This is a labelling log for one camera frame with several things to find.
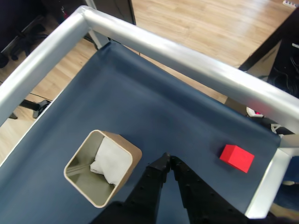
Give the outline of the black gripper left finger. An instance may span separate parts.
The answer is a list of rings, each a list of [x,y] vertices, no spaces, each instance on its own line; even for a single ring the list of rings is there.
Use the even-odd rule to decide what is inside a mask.
[[[170,155],[164,153],[149,164],[124,202],[110,203],[93,224],[155,224],[163,184],[170,171]]]

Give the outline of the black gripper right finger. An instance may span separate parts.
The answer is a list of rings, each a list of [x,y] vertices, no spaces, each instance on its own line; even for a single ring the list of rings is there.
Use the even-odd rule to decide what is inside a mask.
[[[171,169],[178,182],[183,207],[191,224],[246,224],[239,210],[220,196],[186,163],[171,157]]]

